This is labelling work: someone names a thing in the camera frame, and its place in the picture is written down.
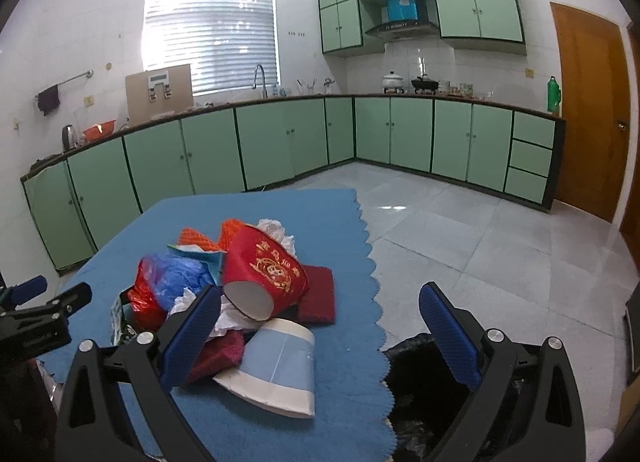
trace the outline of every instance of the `blue box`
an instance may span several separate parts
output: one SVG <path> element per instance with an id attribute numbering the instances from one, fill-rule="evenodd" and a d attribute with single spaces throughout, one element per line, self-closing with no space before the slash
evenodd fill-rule
<path id="1" fill-rule="evenodd" d="M 415 0 L 386 0 L 390 22 L 417 20 L 418 6 Z"/>

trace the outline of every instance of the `countertop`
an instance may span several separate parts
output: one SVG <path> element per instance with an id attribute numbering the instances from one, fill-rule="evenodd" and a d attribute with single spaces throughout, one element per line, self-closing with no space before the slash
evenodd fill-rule
<path id="1" fill-rule="evenodd" d="M 191 116 L 197 116 L 200 114 L 208 114 L 211 112 L 217 112 L 219 110 L 228 110 L 229 108 L 239 108 L 240 106 L 250 106 L 250 105 L 260 105 L 262 103 L 272 103 L 277 101 L 293 101 L 293 100 L 304 100 L 304 99 L 324 99 L 324 98 L 371 98 L 371 97 L 399 97 L 399 98 L 421 98 L 421 99 L 436 99 L 436 100 L 444 100 L 444 101 L 456 101 L 459 103 L 473 103 L 475 105 L 484 105 L 484 106 L 495 106 L 496 108 L 506 108 L 507 110 L 516 110 L 518 112 L 523 112 L 525 114 L 531 114 L 534 116 L 539 116 L 545 119 L 551 119 L 553 121 L 562 120 L 558 116 L 554 116 L 548 112 L 540 112 L 537 110 L 529 110 L 528 108 L 522 108 L 521 106 L 508 105 L 504 103 L 496 103 L 493 101 L 486 101 L 480 99 L 469 99 L 459 96 L 442 96 L 437 94 L 382 94 L 382 93 L 373 93 L 373 94 L 315 94 L 313 96 L 289 96 L 285 98 L 277 97 L 277 98 L 267 98 L 267 99 L 253 99 L 249 101 L 241 101 L 236 103 L 225 103 L 223 105 L 217 106 L 205 106 L 204 108 L 198 108 L 196 110 L 189 110 L 187 112 L 181 112 L 180 114 L 174 114 L 172 116 L 168 116 L 162 119 L 158 119 L 155 121 L 149 121 L 144 124 L 139 124 L 137 126 L 132 126 L 130 128 L 126 128 L 119 132 L 114 132 L 111 135 L 100 138 L 98 140 L 94 140 L 89 144 L 82 146 L 81 148 L 75 148 L 70 150 L 69 152 L 60 153 L 59 155 L 52 156 L 51 160 L 43 161 L 38 165 L 37 168 L 34 168 L 32 171 L 28 172 L 26 175 L 20 177 L 22 182 L 34 177 L 43 169 L 48 168 L 49 166 L 53 166 L 54 164 L 61 162 L 69 158 L 70 156 L 75 155 L 76 153 L 80 153 L 84 150 L 97 146 L 98 144 L 107 142 L 108 140 L 122 137 L 123 135 L 130 134 L 132 132 L 136 132 L 138 130 L 143 130 L 145 128 L 150 128 L 155 126 L 156 124 L 162 124 L 163 122 L 175 121 L 177 119 L 184 119 Z"/>

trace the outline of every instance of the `towel rack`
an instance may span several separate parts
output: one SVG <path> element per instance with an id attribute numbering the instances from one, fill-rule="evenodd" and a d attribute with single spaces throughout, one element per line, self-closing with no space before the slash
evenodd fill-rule
<path id="1" fill-rule="evenodd" d="M 87 70 L 86 72 L 82 72 L 81 74 L 78 74 L 77 76 L 73 76 L 70 77 L 69 79 L 62 81 L 62 83 L 58 83 L 58 86 L 63 85 L 65 83 L 69 83 L 69 81 L 73 81 L 74 79 L 78 79 L 79 77 L 82 76 L 87 76 L 88 78 L 92 77 L 94 75 L 94 71 L 93 70 Z"/>

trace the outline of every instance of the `window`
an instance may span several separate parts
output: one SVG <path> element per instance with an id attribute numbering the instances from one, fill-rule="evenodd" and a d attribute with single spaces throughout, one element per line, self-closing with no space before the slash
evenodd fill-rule
<path id="1" fill-rule="evenodd" d="M 145 70 L 190 63 L 194 94 L 279 80 L 274 0 L 145 0 Z"/>

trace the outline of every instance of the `range hood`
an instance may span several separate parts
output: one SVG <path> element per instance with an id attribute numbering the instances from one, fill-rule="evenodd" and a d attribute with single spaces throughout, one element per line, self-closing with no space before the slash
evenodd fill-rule
<path id="1" fill-rule="evenodd" d="M 401 39 L 421 38 L 422 36 L 440 35 L 440 28 L 431 22 L 422 20 L 401 20 L 387 22 L 370 28 L 366 34 L 375 36 L 382 41 L 391 42 Z"/>

